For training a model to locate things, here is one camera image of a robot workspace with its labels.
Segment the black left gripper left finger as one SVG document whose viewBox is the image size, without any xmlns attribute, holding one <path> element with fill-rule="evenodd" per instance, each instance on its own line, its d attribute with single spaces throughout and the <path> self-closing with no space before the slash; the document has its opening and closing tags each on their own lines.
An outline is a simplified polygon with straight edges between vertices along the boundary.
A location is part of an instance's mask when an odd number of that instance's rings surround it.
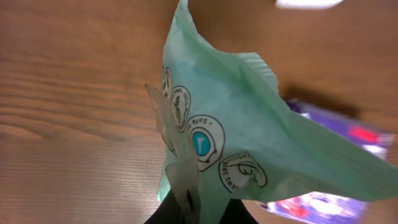
<svg viewBox="0 0 398 224">
<path fill-rule="evenodd" d="M 182 210 L 172 191 L 144 224 L 182 224 Z"/>
</svg>

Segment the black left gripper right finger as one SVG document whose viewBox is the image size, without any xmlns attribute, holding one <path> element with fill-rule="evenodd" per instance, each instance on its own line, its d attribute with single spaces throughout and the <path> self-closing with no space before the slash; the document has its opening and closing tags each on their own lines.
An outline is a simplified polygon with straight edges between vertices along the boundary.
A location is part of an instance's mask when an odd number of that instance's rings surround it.
<svg viewBox="0 0 398 224">
<path fill-rule="evenodd" d="M 220 224 L 258 224 L 240 199 L 231 199 Z"/>
</svg>

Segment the green wet wipes pack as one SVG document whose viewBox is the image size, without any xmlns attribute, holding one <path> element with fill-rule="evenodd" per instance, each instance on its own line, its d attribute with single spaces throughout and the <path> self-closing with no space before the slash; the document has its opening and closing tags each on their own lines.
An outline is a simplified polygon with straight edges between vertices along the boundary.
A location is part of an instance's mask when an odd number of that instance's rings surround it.
<svg viewBox="0 0 398 224">
<path fill-rule="evenodd" d="M 397 169 L 292 111 L 255 53 L 212 47 L 180 1 L 163 50 L 162 86 L 146 86 L 166 145 L 159 197 L 183 223 L 219 223 L 232 199 L 309 192 L 373 202 L 397 195 Z"/>
</svg>

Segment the purple snack packet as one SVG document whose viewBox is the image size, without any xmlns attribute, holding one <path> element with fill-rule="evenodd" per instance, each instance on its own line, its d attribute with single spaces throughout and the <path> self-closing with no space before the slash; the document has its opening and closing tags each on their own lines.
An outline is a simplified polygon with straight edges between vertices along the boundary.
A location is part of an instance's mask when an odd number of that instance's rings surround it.
<svg viewBox="0 0 398 224">
<path fill-rule="evenodd" d="M 287 102 L 289 108 L 302 116 L 339 134 L 381 159 L 387 157 L 394 134 L 373 128 L 357 119 L 323 109 L 299 100 Z M 304 223 L 356 224 L 368 204 L 352 198 L 311 192 L 278 202 L 260 203 L 264 210 Z"/>
</svg>

